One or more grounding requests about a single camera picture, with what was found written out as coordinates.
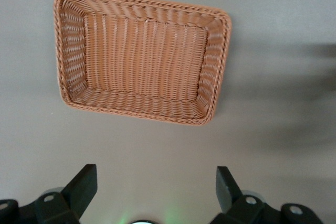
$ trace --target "orange wicker basket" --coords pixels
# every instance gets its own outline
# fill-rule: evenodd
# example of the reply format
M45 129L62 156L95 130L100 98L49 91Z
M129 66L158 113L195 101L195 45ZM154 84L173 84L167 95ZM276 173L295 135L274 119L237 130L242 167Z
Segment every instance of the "orange wicker basket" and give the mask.
M60 92L73 108L202 125L231 31L220 9L161 0L55 0Z

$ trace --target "green light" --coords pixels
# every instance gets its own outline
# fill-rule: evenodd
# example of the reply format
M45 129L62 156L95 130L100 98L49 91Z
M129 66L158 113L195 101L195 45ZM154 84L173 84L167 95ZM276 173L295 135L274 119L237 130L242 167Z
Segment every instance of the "green light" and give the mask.
M117 224L128 224L129 221L129 215L127 212L124 212L119 221L117 221Z
M169 207L164 214L164 224L183 224L183 214L177 206Z

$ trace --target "woven basket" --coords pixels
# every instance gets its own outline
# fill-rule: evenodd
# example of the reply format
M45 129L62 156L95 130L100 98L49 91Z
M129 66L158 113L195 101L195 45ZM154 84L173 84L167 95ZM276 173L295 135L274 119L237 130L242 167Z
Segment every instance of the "woven basket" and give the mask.
M202 125L213 117L231 23L160 0L55 0L60 92L73 108Z

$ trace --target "metal screw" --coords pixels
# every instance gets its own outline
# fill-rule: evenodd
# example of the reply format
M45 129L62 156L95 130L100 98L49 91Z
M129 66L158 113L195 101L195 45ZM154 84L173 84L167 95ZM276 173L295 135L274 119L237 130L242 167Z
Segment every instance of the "metal screw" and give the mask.
M299 207L297 207L297 206L291 206L291 207L289 208L289 210L290 210L293 214L295 214L295 215L301 215L301 214L303 214L301 208L299 208Z
M251 204L251 205L255 205L257 203L256 199L253 197L246 197L246 202Z
M8 204L7 204L7 203L2 203L2 204L0 204L0 210L5 209L6 207L8 207Z
M54 199L53 195L48 195L47 197L44 198L44 202L52 201Z

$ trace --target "wicker basket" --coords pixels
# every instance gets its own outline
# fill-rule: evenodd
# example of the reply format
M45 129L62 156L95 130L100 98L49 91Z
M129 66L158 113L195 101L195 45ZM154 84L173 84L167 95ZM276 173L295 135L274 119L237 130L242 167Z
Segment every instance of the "wicker basket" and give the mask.
M160 0L55 0L61 96L73 108L202 125L213 117L231 23Z

